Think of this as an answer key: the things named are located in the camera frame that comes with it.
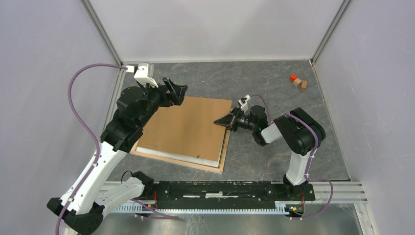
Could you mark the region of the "brown cardboard backing board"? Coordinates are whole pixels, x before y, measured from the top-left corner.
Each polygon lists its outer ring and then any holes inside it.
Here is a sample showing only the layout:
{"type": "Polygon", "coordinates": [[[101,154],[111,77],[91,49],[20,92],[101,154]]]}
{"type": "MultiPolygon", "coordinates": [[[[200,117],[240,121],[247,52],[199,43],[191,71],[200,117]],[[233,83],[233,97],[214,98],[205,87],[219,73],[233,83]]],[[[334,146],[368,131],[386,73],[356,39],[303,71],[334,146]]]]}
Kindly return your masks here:
{"type": "Polygon", "coordinates": [[[213,122],[231,109],[232,101],[187,96],[182,105],[160,107],[146,123],[138,147],[217,160],[225,127],[213,122]]]}

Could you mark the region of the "light wooden picture frame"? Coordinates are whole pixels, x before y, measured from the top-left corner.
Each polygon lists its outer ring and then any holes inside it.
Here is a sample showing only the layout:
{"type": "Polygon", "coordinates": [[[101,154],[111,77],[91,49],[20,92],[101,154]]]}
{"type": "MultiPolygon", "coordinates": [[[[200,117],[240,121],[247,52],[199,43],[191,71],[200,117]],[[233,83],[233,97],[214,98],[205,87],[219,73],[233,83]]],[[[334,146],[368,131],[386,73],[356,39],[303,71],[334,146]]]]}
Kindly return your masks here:
{"type": "Polygon", "coordinates": [[[181,166],[185,166],[185,167],[190,167],[190,168],[195,168],[195,169],[199,169],[199,170],[204,170],[204,171],[209,171],[209,172],[222,174],[222,172],[224,170],[224,166],[225,166],[225,159],[226,159],[226,153],[227,153],[230,134],[231,134],[231,132],[229,130],[225,131],[223,147],[222,147],[222,151],[221,151],[219,162],[218,162],[219,164],[218,164],[217,167],[212,167],[212,166],[208,166],[208,165],[205,165],[205,164],[191,163],[191,162],[186,162],[186,161],[172,159],[172,158],[166,158],[166,157],[147,154],[147,153],[141,153],[141,152],[137,151],[138,143],[135,143],[133,145],[133,149],[130,151],[130,154],[145,157],[145,158],[150,158],[150,159],[153,159],[153,160],[159,160],[159,161],[163,161],[163,162],[167,162],[167,163],[171,163],[171,164],[175,164],[175,165],[181,165],[181,166]]]}

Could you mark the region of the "printed photo with white border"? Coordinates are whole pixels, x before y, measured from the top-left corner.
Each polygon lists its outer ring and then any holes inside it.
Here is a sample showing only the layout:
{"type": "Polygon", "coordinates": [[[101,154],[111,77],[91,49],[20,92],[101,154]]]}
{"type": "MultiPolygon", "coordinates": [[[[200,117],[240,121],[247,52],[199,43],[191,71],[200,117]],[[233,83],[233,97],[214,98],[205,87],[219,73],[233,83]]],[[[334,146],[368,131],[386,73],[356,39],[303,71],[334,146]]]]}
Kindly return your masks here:
{"type": "Polygon", "coordinates": [[[175,153],[168,153],[168,152],[162,152],[162,151],[156,151],[152,149],[137,147],[136,150],[131,150],[131,154],[136,154],[140,156],[149,155],[151,157],[163,157],[167,159],[175,159],[179,161],[189,162],[189,163],[195,163],[199,165],[207,165],[211,167],[218,167],[220,164],[221,157],[219,156],[217,160],[206,160],[202,159],[201,157],[192,157],[192,156],[185,156],[175,153]]]}

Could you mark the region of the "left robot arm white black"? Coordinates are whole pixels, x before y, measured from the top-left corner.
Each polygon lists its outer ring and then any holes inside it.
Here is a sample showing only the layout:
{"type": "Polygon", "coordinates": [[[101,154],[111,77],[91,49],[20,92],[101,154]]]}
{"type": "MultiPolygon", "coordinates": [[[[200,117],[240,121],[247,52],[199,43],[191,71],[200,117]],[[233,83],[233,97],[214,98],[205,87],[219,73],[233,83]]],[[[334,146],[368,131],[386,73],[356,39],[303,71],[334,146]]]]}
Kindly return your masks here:
{"type": "Polygon", "coordinates": [[[155,86],[137,84],[121,92],[113,119],[100,138],[95,139],[97,150],[87,166],[65,194],[47,203],[59,222],[64,222],[78,235],[90,235],[117,207],[131,199],[145,200],[153,195],[153,179],[140,171],[104,194],[99,191],[140,139],[154,113],[160,107],[181,105],[187,90],[188,86],[177,85],[165,77],[155,86]]]}

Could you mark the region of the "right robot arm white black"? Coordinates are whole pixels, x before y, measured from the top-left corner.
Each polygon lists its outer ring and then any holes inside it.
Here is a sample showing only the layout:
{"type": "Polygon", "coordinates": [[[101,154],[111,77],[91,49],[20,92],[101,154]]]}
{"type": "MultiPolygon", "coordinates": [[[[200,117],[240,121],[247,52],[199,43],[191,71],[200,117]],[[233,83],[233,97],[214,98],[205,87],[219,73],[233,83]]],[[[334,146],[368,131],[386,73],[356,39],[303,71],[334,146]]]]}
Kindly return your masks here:
{"type": "Polygon", "coordinates": [[[248,114],[235,107],[227,115],[215,120],[214,124],[234,132],[238,128],[250,130],[254,141],[260,146],[284,139],[291,149],[291,159],[283,177],[283,195],[295,200],[306,190],[311,158],[326,133],[302,108],[295,108],[269,123],[265,107],[254,105],[248,114]]]}

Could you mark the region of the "red cube block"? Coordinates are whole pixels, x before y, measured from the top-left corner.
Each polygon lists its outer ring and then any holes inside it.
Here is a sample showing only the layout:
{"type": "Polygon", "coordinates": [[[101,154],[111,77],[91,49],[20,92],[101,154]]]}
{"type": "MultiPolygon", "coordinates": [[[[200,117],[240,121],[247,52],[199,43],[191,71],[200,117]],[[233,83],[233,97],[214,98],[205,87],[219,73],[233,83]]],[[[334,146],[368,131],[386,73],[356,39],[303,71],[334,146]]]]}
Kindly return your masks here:
{"type": "Polygon", "coordinates": [[[297,76],[295,75],[295,74],[292,74],[291,76],[290,76],[290,81],[291,82],[293,82],[294,80],[296,80],[297,79],[297,76]]]}

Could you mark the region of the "small wooden cube block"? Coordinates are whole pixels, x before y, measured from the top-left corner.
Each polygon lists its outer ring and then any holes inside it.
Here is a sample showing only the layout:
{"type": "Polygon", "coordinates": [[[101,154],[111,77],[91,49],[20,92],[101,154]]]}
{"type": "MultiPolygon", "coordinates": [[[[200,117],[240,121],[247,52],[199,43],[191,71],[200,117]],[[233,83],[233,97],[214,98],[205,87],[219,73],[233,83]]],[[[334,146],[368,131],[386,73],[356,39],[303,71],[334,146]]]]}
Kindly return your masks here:
{"type": "Polygon", "coordinates": [[[299,86],[301,83],[302,83],[302,80],[299,78],[294,79],[292,82],[292,84],[296,87],[299,86]]]}

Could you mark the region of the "rectangular wooden block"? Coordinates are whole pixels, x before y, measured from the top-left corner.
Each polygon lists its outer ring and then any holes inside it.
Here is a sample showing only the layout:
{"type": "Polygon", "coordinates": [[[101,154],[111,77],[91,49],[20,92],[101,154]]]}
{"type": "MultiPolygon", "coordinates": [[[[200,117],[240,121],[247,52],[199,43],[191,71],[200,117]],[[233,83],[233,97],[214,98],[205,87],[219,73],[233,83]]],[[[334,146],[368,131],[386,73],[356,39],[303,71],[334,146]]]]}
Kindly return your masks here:
{"type": "Polygon", "coordinates": [[[306,88],[307,88],[307,84],[308,84],[308,82],[307,82],[307,81],[305,81],[305,80],[303,80],[303,81],[301,82],[301,85],[300,85],[300,90],[301,90],[301,91],[305,91],[305,90],[306,90],[306,88]]]}

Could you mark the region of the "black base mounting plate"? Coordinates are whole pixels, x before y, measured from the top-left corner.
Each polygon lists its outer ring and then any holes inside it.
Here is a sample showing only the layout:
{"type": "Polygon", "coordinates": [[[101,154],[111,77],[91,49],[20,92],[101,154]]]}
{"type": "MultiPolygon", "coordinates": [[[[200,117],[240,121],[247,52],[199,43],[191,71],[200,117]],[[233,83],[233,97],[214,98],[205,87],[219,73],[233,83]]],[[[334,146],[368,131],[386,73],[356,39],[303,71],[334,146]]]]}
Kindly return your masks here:
{"type": "Polygon", "coordinates": [[[300,194],[287,195],[283,182],[160,181],[145,185],[140,201],[155,201],[157,209],[273,209],[276,202],[315,201],[308,183],[300,194]]]}

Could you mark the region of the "aluminium rail with comb strip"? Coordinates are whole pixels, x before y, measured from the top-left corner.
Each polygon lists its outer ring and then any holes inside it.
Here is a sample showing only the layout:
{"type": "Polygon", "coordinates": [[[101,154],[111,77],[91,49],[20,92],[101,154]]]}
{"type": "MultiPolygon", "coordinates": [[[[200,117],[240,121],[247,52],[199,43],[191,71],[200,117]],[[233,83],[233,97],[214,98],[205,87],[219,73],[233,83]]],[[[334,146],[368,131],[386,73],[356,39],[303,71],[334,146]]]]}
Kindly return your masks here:
{"type": "Polygon", "coordinates": [[[366,204],[360,183],[310,183],[303,193],[287,196],[279,182],[155,182],[144,191],[133,185],[126,189],[135,196],[127,200],[123,186],[105,182],[92,200],[106,203],[111,212],[152,214],[288,214],[308,204],[366,204]]]}

